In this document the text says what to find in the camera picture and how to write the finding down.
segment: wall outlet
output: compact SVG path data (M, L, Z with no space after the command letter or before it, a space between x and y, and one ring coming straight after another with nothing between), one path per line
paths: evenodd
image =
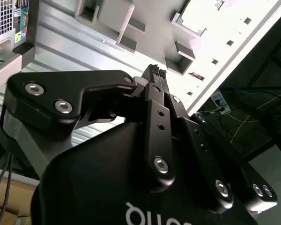
M220 106L215 101L220 100L220 104L223 105L223 107L225 109L224 111L220 112L222 115L231 111L230 107L228 106L226 100L224 99L222 93L219 90L216 91L215 93L213 93L213 95L211 96L211 99L213 100L216 107L220 107Z

